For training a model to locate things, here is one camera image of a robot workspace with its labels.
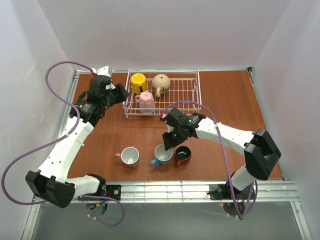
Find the grey mug blue handle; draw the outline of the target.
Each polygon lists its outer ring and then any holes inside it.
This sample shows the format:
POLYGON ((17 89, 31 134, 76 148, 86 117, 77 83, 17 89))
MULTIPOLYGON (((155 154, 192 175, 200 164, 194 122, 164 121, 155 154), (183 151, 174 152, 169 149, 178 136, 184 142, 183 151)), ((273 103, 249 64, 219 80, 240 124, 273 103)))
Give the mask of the grey mug blue handle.
POLYGON ((170 148, 169 150, 166 150, 164 144, 158 145, 154 150, 155 159, 153 159, 150 162, 150 166, 156 167, 159 165, 161 166, 167 165, 172 159, 173 155, 174 155, 174 152, 172 148, 170 148))

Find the yellow cup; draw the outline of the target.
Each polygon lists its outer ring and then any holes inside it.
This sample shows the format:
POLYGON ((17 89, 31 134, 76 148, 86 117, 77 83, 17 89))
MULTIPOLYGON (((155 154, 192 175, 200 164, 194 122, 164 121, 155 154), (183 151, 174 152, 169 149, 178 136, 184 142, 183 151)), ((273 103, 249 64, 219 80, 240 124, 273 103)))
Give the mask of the yellow cup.
POLYGON ((148 89, 146 76, 142 73, 135 73, 130 78, 132 91, 139 95, 142 92, 146 92, 148 89))

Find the pale pink tall mug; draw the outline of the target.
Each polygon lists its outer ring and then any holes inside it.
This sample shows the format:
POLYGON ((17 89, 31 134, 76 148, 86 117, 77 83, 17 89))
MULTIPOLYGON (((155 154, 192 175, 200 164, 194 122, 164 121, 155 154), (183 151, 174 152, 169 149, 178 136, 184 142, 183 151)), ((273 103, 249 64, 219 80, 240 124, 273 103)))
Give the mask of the pale pink tall mug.
POLYGON ((134 99, 138 103, 139 108, 143 109, 140 110, 142 114, 152 114, 154 112, 153 109, 155 108, 155 101, 151 92, 144 91, 141 94, 137 94, 134 99))

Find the beige round ceramic mug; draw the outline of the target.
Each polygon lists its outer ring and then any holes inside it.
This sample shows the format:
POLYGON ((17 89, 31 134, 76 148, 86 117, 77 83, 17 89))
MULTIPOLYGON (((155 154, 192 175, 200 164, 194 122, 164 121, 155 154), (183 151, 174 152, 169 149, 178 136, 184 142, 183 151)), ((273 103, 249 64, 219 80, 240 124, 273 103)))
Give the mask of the beige round ceramic mug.
POLYGON ((159 98, 162 94, 169 91, 171 86, 170 78, 165 74, 157 74, 152 80, 152 87, 155 91, 155 97, 159 98))

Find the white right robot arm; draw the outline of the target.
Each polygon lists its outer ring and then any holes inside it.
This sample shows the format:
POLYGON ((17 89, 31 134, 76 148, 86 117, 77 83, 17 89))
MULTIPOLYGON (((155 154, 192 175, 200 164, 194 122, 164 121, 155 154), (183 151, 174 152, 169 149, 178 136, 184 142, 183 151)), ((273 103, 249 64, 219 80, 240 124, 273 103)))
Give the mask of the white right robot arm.
POLYGON ((255 181, 268 180, 282 156, 273 138, 265 129, 256 132, 240 130, 214 122, 200 113, 188 116, 177 108, 164 114, 160 121, 167 125, 167 132, 162 135, 166 150, 193 137, 220 143, 244 156, 244 166, 231 175, 225 184, 225 189, 220 193, 221 196, 229 195, 232 191, 240 194, 255 181))

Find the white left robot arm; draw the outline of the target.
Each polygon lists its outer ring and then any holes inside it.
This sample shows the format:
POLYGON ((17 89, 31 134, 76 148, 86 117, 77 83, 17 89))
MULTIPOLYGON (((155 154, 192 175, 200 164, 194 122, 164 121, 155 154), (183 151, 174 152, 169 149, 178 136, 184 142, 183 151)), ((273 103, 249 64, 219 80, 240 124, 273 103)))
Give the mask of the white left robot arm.
POLYGON ((127 100, 129 93, 122 84, 102 80, 90 84, 83 92, 67 119, 62 139, 53 147, 37 171, 29 171, 25 180, 31 191, 40 199, 60 208, 67 207, 77 197, 84 195, 103 197, 106 180, 88 173, 82 177, 68 178, 70 167, 84 141, 92 133, 105 111, 127 100))

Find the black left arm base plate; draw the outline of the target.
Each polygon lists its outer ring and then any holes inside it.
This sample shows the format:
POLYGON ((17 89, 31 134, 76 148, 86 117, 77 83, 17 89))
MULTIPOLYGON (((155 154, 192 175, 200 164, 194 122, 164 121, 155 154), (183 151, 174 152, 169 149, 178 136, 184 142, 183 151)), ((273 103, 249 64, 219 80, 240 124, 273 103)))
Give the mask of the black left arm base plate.
POLYGON ((120 184, 107 184, 99 187, 96 193, 87 193, 88 196, 97 197, 102 200, 102 197, 108 197, 116 200, 121 199, 122 186, 120 184))

